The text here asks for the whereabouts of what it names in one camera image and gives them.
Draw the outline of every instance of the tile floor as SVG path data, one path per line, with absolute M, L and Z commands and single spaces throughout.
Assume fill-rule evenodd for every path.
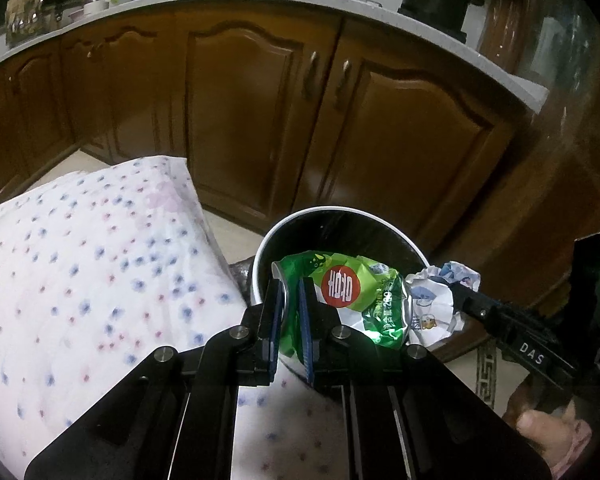
M 39 181 L 31 186 L 31 189 L 41 184 L 70 173 L 72 171 L 97 171 L 106 168 L 107 164 L 84 152 L 75 152 L 60 162 Z M 227 261 L 231 264 L 239 260 L 253 256 L 258 249 L 262 236 L 248 229 L 240 227 L 214 213 L 206 211 L 206 219 L 211 225 L 218 240 L 218 244 Z M 476 352 L 468 354 L 452 361 L 448 368 L 469 388 L 475 387 L 476 378 Z M 496 400 L 495 412 L 502 415 L 507 407 L 507 399 L 513 390 L 526 377 L 526 370 L 515 363 L 503 361 L 498 351 L 497 375 L 496 375 Z

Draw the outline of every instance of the cabinet handle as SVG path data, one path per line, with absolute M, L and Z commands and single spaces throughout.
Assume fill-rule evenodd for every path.
M 344 89 L 347 81 L 349 80 L 349 73 L 351 72 L 351 62 L 347 59 L 342 64 L 342 75 L 340 76 L 340 81 L 336 86 L 336 106 L 340 105 L 340 98 L 342 97 L 342 90 Z
M 18 93 L 18 82 L 13 79 L 13 76 L 9 76 L 9 83 L 11 83 L 11 92 L 14 94 Z
M 92 61 L 96 61 L 96 60 L 100 60 L 102 59 L 102 54 L 100 54 L 100 51 L 102 50 L 103 47 L 103 43 L 99 43 L 97 45 L 93 45 L 88 53 L 87 53 L 87 57 L 89 59 L 91 59 Z
M 315 71 L 318 67 L 318 53 L 314 50 L 309 58 L 309 68 L 306 69 L 304 74 L 304 81 L 302 83 L 302 95 L 305 99 L 310 99 L 312 95 L 312 82 L 315 77 Z

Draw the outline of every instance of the crumpled paper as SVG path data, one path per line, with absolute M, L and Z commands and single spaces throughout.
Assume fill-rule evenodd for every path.
M 448 262 L 409 274 L 405 281 L 413 298 L 409 343 L 429 348 L 464 327 L 460 313 L 454 313 L 454 298 L 448 286 L 460 282 L 477 292 L 480 274 L 458 262 Z

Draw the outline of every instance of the screw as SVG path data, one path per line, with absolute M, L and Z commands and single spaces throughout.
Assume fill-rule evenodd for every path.
M 331 329 L 331 335 L 336 339 L 346 339 L 351 335 L 351 329 L 348 326 L 338 325 Z
M 232 326 L 229 329 L 229 335 L 234 339 L 244 339 L 249 335 L 249 329 L 242 325 Z
M 427 356 L 427 349 L 422 345 L 409 345 L 407 355 L 412 359 L 422 359 Z
M 173 357 L 173 348 L 161 346 L 154 352 L 154 359 L 159 363 L 165 363 Z

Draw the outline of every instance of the black pot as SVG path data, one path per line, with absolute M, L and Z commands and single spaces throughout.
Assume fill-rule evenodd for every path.
M 484 0 L 402 0 L 400 12 L 443 32 L 460 33 L 469 4 Z

